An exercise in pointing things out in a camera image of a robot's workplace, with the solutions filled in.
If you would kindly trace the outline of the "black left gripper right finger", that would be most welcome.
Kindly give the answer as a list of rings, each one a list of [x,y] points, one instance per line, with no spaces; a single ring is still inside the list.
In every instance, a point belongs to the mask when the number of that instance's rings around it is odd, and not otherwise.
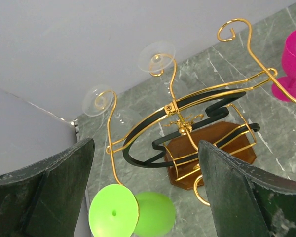
[[[219,237],[296,237],[296,181],[201,140],[198,156]]]

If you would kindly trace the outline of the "clear wine glass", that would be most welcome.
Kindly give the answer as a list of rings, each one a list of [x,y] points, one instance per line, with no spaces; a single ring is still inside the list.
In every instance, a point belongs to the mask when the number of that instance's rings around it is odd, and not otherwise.
[[[178,99],[188,93],[186,84],[177,77],[175,54],[174,45],[161,40],[146,46],[138,57],[138,67],[154,78],[162,102],[170,101],[173,95]]]

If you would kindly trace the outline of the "light green plastic wine glass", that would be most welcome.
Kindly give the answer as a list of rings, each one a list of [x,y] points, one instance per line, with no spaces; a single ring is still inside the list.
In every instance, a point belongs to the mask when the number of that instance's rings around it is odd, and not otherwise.
[[[175,207],[162,193],[133,194],[127,187],[110,184],[91,201],[88,222],[95,237],[161,237],[175,223]]]

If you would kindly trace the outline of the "pink plastic wine glass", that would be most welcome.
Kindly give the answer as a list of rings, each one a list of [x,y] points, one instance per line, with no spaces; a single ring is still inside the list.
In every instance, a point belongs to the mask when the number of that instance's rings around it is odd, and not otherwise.
[[[296,30],[290,33],[282,54],[282,69],[286,76],[278,79],[279,83],[296,98]]]

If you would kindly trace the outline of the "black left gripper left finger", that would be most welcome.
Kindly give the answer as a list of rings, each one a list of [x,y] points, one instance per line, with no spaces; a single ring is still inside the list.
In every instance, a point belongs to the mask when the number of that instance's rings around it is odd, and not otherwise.
[[[74,236],[94,151],[87,138],[0,175],[0,237]]]

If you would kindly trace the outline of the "clear glass hanging on rack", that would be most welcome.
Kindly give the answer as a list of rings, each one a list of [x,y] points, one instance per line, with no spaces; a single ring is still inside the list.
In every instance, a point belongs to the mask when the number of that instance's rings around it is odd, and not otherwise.
[[[113,90],[107,85],[99,85],[87,92],[82,102],[82,110],[89,117],[104,115],[107,118],[114,102]],[[116,108],[110,121],[110,131],[125,136],[141,120],[140,114],[131,108]]]

